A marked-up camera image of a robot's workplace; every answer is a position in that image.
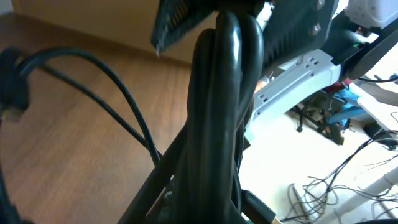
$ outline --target bolt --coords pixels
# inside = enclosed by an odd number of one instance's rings
[[[317,35],[321,31],[321,25],[319,23],[315,24],[310,31],[311,35]]]
[[[325,5],[325,0],[317,0],[317,10],[321,10]]]

